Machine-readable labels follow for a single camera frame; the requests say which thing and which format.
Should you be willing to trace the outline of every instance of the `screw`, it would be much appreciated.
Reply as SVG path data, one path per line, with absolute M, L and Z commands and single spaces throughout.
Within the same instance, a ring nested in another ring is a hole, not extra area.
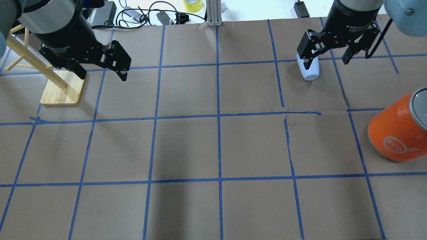
M 406 10 L 406 15 L 412 15 L 414 13 L 413 9 Z

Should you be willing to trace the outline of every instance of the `cup lid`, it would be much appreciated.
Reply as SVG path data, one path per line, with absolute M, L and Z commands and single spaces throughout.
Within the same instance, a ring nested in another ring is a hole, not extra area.
M 417 124 L 427 131 L 427 87 L 420 88 L 412 94 L 409 108 Z

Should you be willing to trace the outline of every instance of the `orange tumbler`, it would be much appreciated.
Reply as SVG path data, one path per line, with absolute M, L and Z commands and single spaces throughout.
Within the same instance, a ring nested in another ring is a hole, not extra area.
M 427 155 L 427 87 L 402 97 L 371 119 L 372 145 L 393 161 L 408 162 Z

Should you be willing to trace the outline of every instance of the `white floor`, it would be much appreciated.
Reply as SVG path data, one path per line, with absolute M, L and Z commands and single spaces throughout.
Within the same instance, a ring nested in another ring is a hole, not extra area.
M 117 13 L 123 8 L 119 4 L 119 0 L 113 0 L 117 5 Z M 120 0 L 122 5 L 127 2 L 128 6 L 142 9 L 148 9 L 154 0 Z M 203 8 L 194 14 L 204 17 L 206 10 L 206 0 L 203 1 Z M 178 11 L 186 12 L 183 0 L 166 0 L 166 2 L 174 5 Z M 250 20 L 265 20 L 265 19 L 282 19 L 282 18 L 297 18 L 293 9 L 296 0 L 263 0 L 263 1 L 248 1 L 248 0 L 222 0 L 225 3 L 227 10 L 222 14 L 223 21 L 250 21 Z M 304 0 L 311 17 L 326 17 L 333 0 Z M 172 10 L 172 7 L 165 3 L 156 3 L 152 9 Z M 385 14 L 384 7 L 381 8 L 380 14 Z M 168 13 L 172 19 L 175 19 L 174 13 Z M 151 23 L 161 25 L 155 14 L 150 17 Z M 190 23 L 202 23 L 203 20 L 190 16 Z

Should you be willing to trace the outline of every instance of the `blue grid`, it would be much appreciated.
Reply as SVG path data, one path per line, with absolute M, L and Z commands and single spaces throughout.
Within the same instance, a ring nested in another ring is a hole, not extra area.
M 338 77 L 338 81 L 339 84 L 341 86 L 341 90 L 343 93 L 343 97 L 348 105 L 348 115 L 349 115 L 349 120 L 351 123 L 351 127 L 353 129 L 353 134 L 355 137 L 355 141 L 356 141 L 356 145 L 359 151 L 359 155 L 360 155 L 360 159 L 361 159 L 361 163 L 363 166 L 363 170 L 364 173 L 363 174 L 337 174 L 337 175 L 310 175 L 310 176 L 298 176 L 295 173 L 293 164 L 292 164 L 292 156 L 291 156 L 291 148 L 290 148 L 290 137 L 289 137 L 289 130 L 288 130 L 288 125 L 287 125 L 287 120 L 284 120 L 284 127 L 285 127 L 285 133 L 286 133 L 286 141 L 287 141 L 287 146 L 288 146 L 288 154 L 289 154 L 289 159 L 290 159 L 290 166 L 291 166 L 291 176 L 268 176 L 268 177 L 231 177 L 231 178 L 223 178 L 222 177 L 222 167 L 221 167 L 221 118 L 222 117 L 233 117 L 233 116 L 259 116 L 259 115 L 283 115 L 283 114 L 322 114 L 321 112 L 317 112 L 317 111 L 304 111 L 304 112 L 294 112 L 294 111 L 278 111 L 278 112 L 259 112 L 259 113 L 240 113 L 240 114 L 221 114 L 220 111 L 220 79 L 219 79 L 219 70 L 220 70 L 220 66 L 221 65 L 234 65 L 234 64 L 259 64 L 259 63 L 274 63 L 275 67 L 276 67 L 276 75 L 277 75 L 277 81 L 278 81 L 278 87 L 279 87 L 279 97 L 281 100 L 281 104 L 282 107 L 284 107 L 284 102 L 283 102 L 283 96 L 282 96 L 282 91 L 281 91 L 281 84 L 280 84 L 280 74 L 278 71 L 278 62 L 293 62 L 296 61 L 295 59 L 291 59 L 291 60 L 278 60 L 277 56 L 276 56 L 276 52 L 275 52 L 275 45 L 274 45 L 274 39 L 273 39 L 273 32 L 271 29 L 271 25 L 270 25 L 270 21 L 267 21 L 268 24 L 268 28 L 269 28 L 269 33 L 270 33 L 270 38 L 271 38 L 271 42 L 272 42 L 272 48 L 273 48 L 273 54 L 274 54 L 274 61 L 249 61 L 249 62 L 226 62 L 226 63 L 220 63 L 219 62 L 219 31 L 218 31 L 218 27 L 216 27 L 216 63 L 212 63 L 212 64 L 188 64 L 188 65 L 169 65 L 169 66 L 162 66 L 162 60 L 163 60 L 163 47 L 164 47 L 164 35 L 165 35 L 165 26 L 163 26 L 163 32 L 162 32 L 162 41 L 161 41 L 161 54 L 160 54 L 160 62 L 159 62 L 159 66 L 151 66 L 151 67 L 132 67 L 131 69 L 159 69 L 158 72 L 158 86 L 157 86 L 157 97 L 156 97 L 156 108 L 155 108 L 155 116 L 154 117 L 146 117 L 146 118 L 122 118 L 122 119 L 96 119 L 97 116 L 97 109 L 99 106 L 99 100 L 101 97 L 101 92 L 102 92 L 102 86 L 104 83 L 104 78 L 105 78 L 105 73 L 106 71 L 109 70 L 104 70 L 104 69 L 96 69 L 96 70 L 88 70 L 88 72 L 93 72 L 93 71 L 103 71 L 102 74 L 102 80 L 101 80 L 101 84 L 99 87 L 99 93 L 98 93 L 98 98 L 97 98 L 97 103 L 96 103 L 96 107 L 95 107 L 95 112 L 94 112 L 94 117 L 92 120 L 87 120 L 87 121 L 46 121 L 46 120 L 42 120 L 38 117 L 30 117 L 31 120 L 33 120 L 32 122 L 26 122 L 26 123 L 0 123 L 0 126 L 18 126 L 18 125 L 32 125 L 32 130 L 29 136 L 29 139 L 27 141 L 25 150 L 23 152 L 20 164 L 19 164 L 19 168 L 17 171 L 17 174 L 15 176 L 15 180 L 13 184 L 0 184 L 0 187 L 11 187 L 11 192 L 0 222 L 0 231 L 1 228 L 3 226 L 4 220 L 6 218 L 7 215 L 7 210 L 9 208 L 10 205 L 10 201 L 12 199 L 13 196 L 13 192 L 15 190 L 16 187 L 42 187 L 42 186 L 78 186 L 78 193 L 76 196 L 76 203 L 75 203 L 75 207 L 74 207 L 74 211 L 73 211 L 73 217 L 72 217 L 72 221 L 71 221 L 71 225 L 70 225 L 70 231 L 69 231 L 69 235 L 68 235 L 68 239 L 70 240 L 72 237 L 72 233 L 73 233 L 73 226 L 74 226 L 74 222 L 75 222 L 75 217 L 76 217 L 76 213 L 77 213 L 77 208 L 79 205 L 79 198 L 80 198 L 80 193 L 81 193 L 81 189 L 82 186 L 93 186 L 93 185 L 120 185 L 120 184 L 147 184 L 147 196 L 146 196 L 146 209 L 145 209 L 145 216 L 144 216 L 144 226 L 143 227 L 143 239 L 146 239 L 146 231 L 147 231 L 147 222 L 148 222 L 148 213 L 149 213 L 149 199 L 150 199 L 150 189 L 151 189 L 151 184 L 166 184 L 166 183 L 183 183 L 183 182 L 218 182 L 219 183 L 219 225 L 220 225 L 220 238 L 223 240 L 224 239 L 224 231 L 223 231 L 223 214 L 222 214 L 222 182 L 223 181 L 261 181 L 261 180 L 293 180 L 294 183 L 294 194 L 295 194 L 295 203 L 296 203 L 296 209 L 297 209 L 297 215 L 298 215 L 298 223 L 299 223 L 299 228 L 300 228 L 300 235 L 301 235 L 301 239 L 304 240 L 304 228 L 303 228 L 303 219 L 301 217 L 301 210 L 300 210 L 300 205 L 299 205 L 299 199 L 298 199 L 298 189 L 297 189 L 297 180 L 298 179 L 331 179 L 331 178 L 366 178 L 367 181 L 367 185 L 369 188 L 369 193 L 371 195 L 371 199 L 372 199 L 372 204 L 374 206 L 374 211 L 375 211 L 375 215 L 377 217 L 377 222 L 378 222 L 378 226 L 379 226 L 379 230 L 381 233 L 382 238 L 386 238 L 382 224 L 381 224 L 381 219 L 380 219 L 380 215 L 378 213 L 378 209 L 376 206 L 376 202 L 375 202 L 375 198 L 374 198 L 374 193 L 370 184 L 370 180 L 369 177 L 378 177 L 378 176 L 414 176 L 414 175 L 427 175 L 427 172 L 404 172 L 404 173 L 368 173 L 366 166 L 365 166 L 365 162 L 364 162 L 364 158 L 363 158 L 363 154 L 362 154 L 362 150 L 360 148 L 360 143 L 359 143 L 359 139 L 357 136 L 357 132 L 355 129 L 355 125 L 353 122 L 353 117 L 351 115 L 352 112 L 360 112 L 360 111 L 381 111 L 383 110 L 383 108 L 365 108 L 365 109 L 351 109 L 350 107 L 350 102 L 349 100 L 345 97 L 345 91 L 344 91 L 344 86 L 342 84 L 339 72 L 338 72 L 338 68 L 336 65 L 336 60 L 340 60 L 341 58 L 335 58 L 332 51 L 330 51 L 332 58 L 325 58 L 325 59 L 319 59 L 321 61 L 325 61 L 325 60 L 332 60 L 333 64 L 335 66 L 335 70 L 336 70 L 336 74 Z M 111 40 L 113 39 L 114 36 L 114 30 L 111 33 Z M 384 40 L 384 44 L 386 46 L 386 49 L 389 53 L 388 56 L 373 56 L 373 58 L 390 58 L 392 61 L 392 64 L 396 70 L 396 73 L 398 73 L 398 69 L 394 63 L 393 58 L 398 58 L 398 57 L 412 57 L 412 56 L 427 56 L 427 54 L 413 54 L 413 55 L 392 55 L 390 50 L 388 49 L 388 46 Z M 7 57 L 9 56 L 10 50 L 7 52 L 6 57 L 4 59 L 4 62 L 0 68 L 0 72 L 1 70 L 4 68 L 4 65 L 6 63 Z M 354 59 L 362 59 L 364 57 L 354 57 Z M 161 82 L 161 70 L 162 68 L 171 68 L 171 67 L 197 67 L 197 66 L 211 66 L 211 65 L 216 65 L 216 80 L 217 80 L 217 114 L 211 114 L 211 115 L 191 115 L 191 116 L 171 116 L 171 117 L 158 117 L 158 102 L 159 102 L 159 93 L 160 93 L 160 82 Z M 24 75 L 36 75 L 36 74 L 40 74 L 40 73 L 16 73 L 16 74 L 0 74 L 0 76 L 24 76 Z M 218 119 L 218 167 L 219 167 L 219 173 L 218 173 L 218 178 L 207 178 L 207 179 L 173 179 L 173 180 L 152 180 L 152 167 L 153 167 L 153 157 L 154 157 L 154 147 L 155 147 L 155 136 L 156 136 L 156 127 L 157 127 L 157 120 L 161 120 L 161 119 L 181 119 L 181 118 L 205 118 L 205 117 L 216 117 Z M 88 159 L 88 154 L 89 154 L 89 149 L 91 146 L 91 140 L 92 140 L 92 135 L 93 135 L 93 131 L 95 128 L 95 125 L 97 122 L 113 122 L 113 121 L 139 121 L 139 120 L 154 120 L 154 126 L 153 126 L 153 137 L 152 137 L 152 149 L 151 149 L 151 156 L 150 156 L 150 168 L 149 168 L 149 179 L 146 181 L 106 181 L 106 182 L 84 182 L 84 174 L 85 174 L 85 168 L 86 168 L 86 163 L 87 163 L 87 159 Z M 20 170 L 22 168 L 23 165 L 23 161 L 25 159 L 26 156 L 26 152 L 28 150 L 28 146 L 31 142 L 33 133 L 35 131 L 35 128 L 37 125 L 44 125 L 44 124 L 79 124 L 79 123 L 92 123 L 92 127 L 91 127 L 91 132 L 89 135 L 89 139 L 88 139 L 88 145 L 87 145 L 87 149 L 86 149 L 86 154 L 85 154 L 85 159 L 84 159 L 84 164 L 83 164 L 83 168 L 82 168 L 82 173 L 81 173 L 81 177 L 80 177 L 80 181 L 79 182 L 68 182 L 68 183 L 37 183 L 37 184 L 18 184 L 18 178 L 19 178 L 19 174 L 20 174 Z

